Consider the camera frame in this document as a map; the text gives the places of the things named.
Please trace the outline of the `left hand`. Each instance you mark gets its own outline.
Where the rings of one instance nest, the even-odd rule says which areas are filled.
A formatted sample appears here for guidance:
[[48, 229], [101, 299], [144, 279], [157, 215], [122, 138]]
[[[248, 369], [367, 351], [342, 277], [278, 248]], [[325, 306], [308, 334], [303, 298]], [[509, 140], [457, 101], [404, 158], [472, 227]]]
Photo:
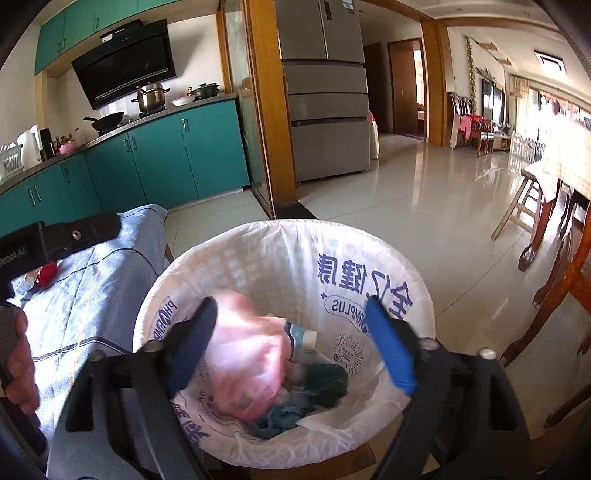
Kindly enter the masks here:
[[3, 396], [20, 408], [27, 416], [31, 416], [39, 407], [39, 390], [35, 384], [35, 365], [31, 349], [26, 337], [28, 320], [24, 311], [18, 307], [16, 312], [16, 344], [7, 358], [6, 369], [12, 381], [4, 388]]

